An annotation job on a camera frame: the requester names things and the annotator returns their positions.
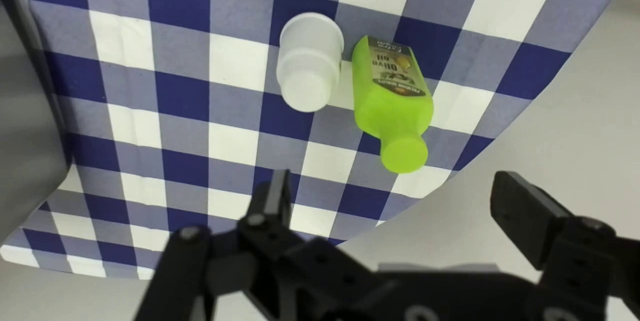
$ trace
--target fabric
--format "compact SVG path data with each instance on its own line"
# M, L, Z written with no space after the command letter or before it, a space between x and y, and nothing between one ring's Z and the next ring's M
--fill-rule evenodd
M10 262L148 278L171 232L234 227L256 184L292 171L291 228L338 244L406 210L487 147L552 81L610 0L19 0L48 60L75 164L0 248ZM279 34L336 20L329 106L288 107ZM355 125L350 54L413 48L434 98L429 159L386 171Z

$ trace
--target screw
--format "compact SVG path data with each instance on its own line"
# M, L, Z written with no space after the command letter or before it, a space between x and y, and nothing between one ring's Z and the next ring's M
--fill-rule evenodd
M180 237L183 240L190 241L198 236L200 228L198 226L187 226L180 230Z
M267 221L267 219L262 213L250 214L249 217L246 218L246 223L252 228L262 226L265 221Z
M582 224L595 231L599 231L604 228L604 223L590 217L582 217Z
M423 305L412 305L404 312L405 321L439 321L438 314Z
M544 321L580 321L576 315L560 307L547 307L542 312Z

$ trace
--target white cup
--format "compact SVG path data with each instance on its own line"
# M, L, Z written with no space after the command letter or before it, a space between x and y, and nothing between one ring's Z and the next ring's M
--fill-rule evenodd
M276 78L284 101L300 112L322 109L340 78L340 27L320 13L301 13L282 27L279 43Z

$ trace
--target checkered tablecloth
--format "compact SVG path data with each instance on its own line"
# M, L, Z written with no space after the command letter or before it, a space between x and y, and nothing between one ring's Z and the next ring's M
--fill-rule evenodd
M0 248L5 260L148 278L170 232L222 232L256 184L292 170L291 228L334 243L406 210L464 168L542 90L610 0L18 0L39 29L75 164ZM345 37L339 90L298 113L275 80L302 12ZM413 48L433 94L429 159L396 175L355 125L351 52Z

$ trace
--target bottle label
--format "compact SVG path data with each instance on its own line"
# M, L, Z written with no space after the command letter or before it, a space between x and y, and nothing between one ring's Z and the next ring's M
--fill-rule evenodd
M368 37L373 82L400 96L424 96L425 80L420 77L409 46Z

